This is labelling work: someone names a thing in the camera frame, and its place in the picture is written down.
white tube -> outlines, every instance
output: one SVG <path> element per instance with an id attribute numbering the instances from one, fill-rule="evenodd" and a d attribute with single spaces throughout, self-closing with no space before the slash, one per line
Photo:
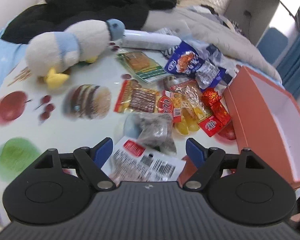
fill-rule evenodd
<path id="1" fill-rule="evenodd" d="M 181 39 L 173 35 L 125 30 L 121 47 L 166 50 L 180 43 Z"/>

printed tablecloth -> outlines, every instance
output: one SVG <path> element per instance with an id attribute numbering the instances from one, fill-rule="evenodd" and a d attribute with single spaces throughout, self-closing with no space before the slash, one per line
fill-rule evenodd
<path id="1" fill-rule="evenodd" d="M 159 52 L 145 53 L 159 64 L 166 62 Z M 111 137 L 114 143 L 122 138 L 127 114 L 116 113 L 113 109 L 123 82 L 122 75 L 126 73 L 128 70 L 116 60 L 115 54 L 106 51 L 93 64 L 73 66 L 70 79 L 55 91 L 48 91 L 44 83 L 32 76 L 24 60 L 6 77 L 0 88 L 0 225 L 6 226 L 10 222 L 2 205 L 5 188 L 46 149 L 57 148 L 60 153 L 70 153 L 82 146 L 93 147 L 105 137 Z M 69 94 L 85 84 L 94 85 L 86 86 L 90 91 L 96 86 L 102 88 L 100 91 L 103 92 L 98 94 L 102 113 L 92 117 L 87 112 L 81 117 L 71 116 L 68 112 L 71 104 Z M 48 95 L 43 99 L 45 103 L 37 108 L 42 98 Z M 87 98 L 82 104 L 93 107 Z M 190 137 L 205 147 L 219 147 L 227 153 L 238 153 L 235 140 L 229 141 L 218 134 L 209 138 L 203 130 L 199 130 L 191 133 Z M 177 157 L 181 159 L 186 155 L 188 137 L 174 131 L 173 138 Z"/>

plush duck's yellow feet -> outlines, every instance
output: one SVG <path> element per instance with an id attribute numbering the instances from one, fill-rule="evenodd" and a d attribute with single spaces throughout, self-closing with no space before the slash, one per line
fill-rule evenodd
<path id="1" fill-rule="evenodd" d="M 49 89 L 56 89 L 63 85 L 63 83 L 69 78 L 69 75 L 63 73 L 57 73 L 54 67 L 50 68 L 47 75 L 44 77 L 44 81 L 48 85 Z"/>
<path id="2" fill-rule="evenodd" d="M 88 59 L 86 60 L 86 63 L 94 63 L 97 59 L 98 59 L 98 56 L 92 57 L 92 58 L 88 58 Z"/>

hamburger print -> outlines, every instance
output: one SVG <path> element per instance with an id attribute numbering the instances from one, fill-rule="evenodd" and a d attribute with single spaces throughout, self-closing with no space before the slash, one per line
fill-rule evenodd
<path id="1" fill-rule="evenodd" d="M 102 119 L 110 109 L 111 92 L 107 87 L 81 85 L 67 97 L 67 112 L 85 119 Z"/>

barcode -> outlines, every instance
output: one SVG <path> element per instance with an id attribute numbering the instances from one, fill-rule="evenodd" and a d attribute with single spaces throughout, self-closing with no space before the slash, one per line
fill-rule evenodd
<path id="1" fill-rule="evenodd" d="M 153 159 L 152 159 L 152 158 L 149 158 L 149 157 L 147 157 L 147 156 L 144 155 L 144 156 L 141 158 L 140 162 L 143 163 L 143 164 L 145 164 L 145 165 L 147 165 L 148 167 L 150 167 L 151 164 L 153 163 Z"/>
<path id="2" fill-rule="evenodd" d="M 162 176 L 171 178 L 176 167 L 161 160 L 157 160 L 152 168 L 153 171 L 160 173 Z"/>
<path id="3" fill-rule="evenodd" d="M 180 108 L 175 108 L 173 109 L 173 116 L 181 116 L 181 109 Z"/>

